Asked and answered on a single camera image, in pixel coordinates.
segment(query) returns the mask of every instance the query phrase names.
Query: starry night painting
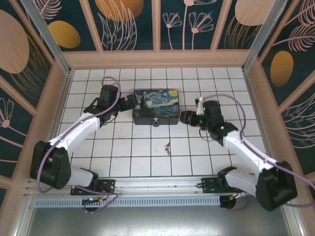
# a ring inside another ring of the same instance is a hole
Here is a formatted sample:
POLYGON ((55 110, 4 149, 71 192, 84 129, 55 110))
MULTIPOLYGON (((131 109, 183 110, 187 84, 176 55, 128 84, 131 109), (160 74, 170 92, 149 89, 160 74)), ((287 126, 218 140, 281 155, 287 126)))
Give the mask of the starry night painting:
POLYGON ((138 105, 133 117, 178 117, 179 101, 177 90, 136 90, 138 105))

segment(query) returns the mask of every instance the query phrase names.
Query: white tile floor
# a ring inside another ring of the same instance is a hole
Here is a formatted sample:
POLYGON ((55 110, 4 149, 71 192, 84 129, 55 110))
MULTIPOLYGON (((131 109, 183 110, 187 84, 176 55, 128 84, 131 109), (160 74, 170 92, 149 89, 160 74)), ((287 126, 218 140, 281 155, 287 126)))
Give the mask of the white tile floor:
MULTIPOLYGON (((180 110, 196 111, 195 98, 224 93, 234 96, 248 119, 245 136, 265 152, 243 73, 240 68, 137 68, 76 70, 59 133, 77 121, 101 89, 103 76, 120 80, 122 96, 135 89, 177 89, 180 110)), ((239 129, 243 115, 233 100, 220 97, 225 120, 239 129)), ((231 164, 250 172, 242 160, 216 142, 203 141, 199 128, 182 124, 137 126, 132 111, 91 134, 73 153, 71 165, 91 169, 100 177, 191 176, 216 174, 231 164), (170 142, 170 156, 165 145, 170 142)))

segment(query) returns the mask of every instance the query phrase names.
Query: black box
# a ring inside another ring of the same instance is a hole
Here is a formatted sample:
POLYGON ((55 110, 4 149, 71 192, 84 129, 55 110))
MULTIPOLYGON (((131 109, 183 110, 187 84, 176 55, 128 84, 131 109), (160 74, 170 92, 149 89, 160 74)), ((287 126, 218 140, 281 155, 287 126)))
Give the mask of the black box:
POLYGON ((177 90, 136 90, 138 105, 132 111, 136 125, 177 124, 179 99, 177 90))

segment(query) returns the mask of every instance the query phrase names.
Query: painted box lid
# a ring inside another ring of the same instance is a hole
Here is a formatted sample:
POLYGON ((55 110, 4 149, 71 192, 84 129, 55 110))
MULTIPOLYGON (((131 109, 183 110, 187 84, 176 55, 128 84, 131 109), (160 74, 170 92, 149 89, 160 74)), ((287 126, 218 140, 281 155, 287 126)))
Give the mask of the painted box lid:
POLYGON ((138 105, 133 109, 134 118, 178 118, 177 90, 136 90, 138 105))

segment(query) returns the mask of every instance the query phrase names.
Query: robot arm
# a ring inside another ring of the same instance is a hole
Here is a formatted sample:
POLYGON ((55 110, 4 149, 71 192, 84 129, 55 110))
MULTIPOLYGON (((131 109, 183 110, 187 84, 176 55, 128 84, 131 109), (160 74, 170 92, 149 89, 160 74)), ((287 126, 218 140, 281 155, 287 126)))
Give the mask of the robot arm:
POLYGON ((235 153, 253 172, 251 175, 243 173, 236 167, 225 168, 218 173, 217 177, 222 186, 238 188, 255 196, 266 210, 273 210, 297 196, 294 177, 265 161, 268 160, 292 170, 287 162, 278 163, 245 138, 241 140, 238 129, 233 124, 224 122, 218 101, 203 102, 200 98, 196 99, 196 104, 198 104, 197 112, 182 112, 181 122, 207 130, 213 140, 235 153), (247 146, 264 157, 264 160, 260 159, 247 146))
POLYGON ((83 111, 80 118, 70 128, 48 142, 39 141, 34 147, 30 172, 31 178, 37 179, 40 163, 47 150, 67 131, 71 130, 48 156, 41 172, 40 181, 56 189, 62 189, 66 185, 80 185, 92 191, 96 191, 98 175, 83 168, 71 168, 69 157, 72 156, 73 151, 76 150, 90 134, 97 131, 103 125, 106 125, 111 116, 116 117, 119 112, 133 109, 137 105, 136 96, 128 95, 127 99, 120 98, 118 103, 109 112, 97 117, 92 117, 92 115, 99 114, 108 109, 114 103, 117 92, 117 87, 104 85, 101 89, 100 97, 96 98, 92 104, 83 111))

